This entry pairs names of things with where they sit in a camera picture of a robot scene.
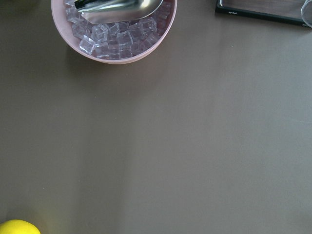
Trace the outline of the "black tray with glasses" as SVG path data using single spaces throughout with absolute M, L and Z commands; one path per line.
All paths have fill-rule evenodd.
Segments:
M 215 11 L 307 27 L 301 14 L 304 3 L 304 0 L 218 0 Z

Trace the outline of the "metal ice scoop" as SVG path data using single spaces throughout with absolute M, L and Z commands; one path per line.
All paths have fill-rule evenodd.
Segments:
M 76 0 L 78 13 L 91 24 L 139 20 L 154 13 L 162 0 Z

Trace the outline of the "pink bowl with ice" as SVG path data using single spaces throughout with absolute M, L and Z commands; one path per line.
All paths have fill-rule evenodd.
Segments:
M 72 0 L 51 2 L 54 23 L 64 41 L 78 53 L 107 64 L 127 64 L 152 53 L 168 34 L 176 7 L 175 0 L 164 0 L 142 19 L 91 24 Z

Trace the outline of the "yellow lemon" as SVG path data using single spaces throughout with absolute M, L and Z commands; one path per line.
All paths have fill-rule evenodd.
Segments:
M 40 234 L 39 229 L 24 220 L 13 219 L 0 224 L 1 234 Z

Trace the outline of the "wine glass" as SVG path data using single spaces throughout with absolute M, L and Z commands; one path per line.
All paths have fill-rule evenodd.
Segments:
M 301 18 L 307 26 L 312 27 L 312 0 L 306 0 L 302 5 Z

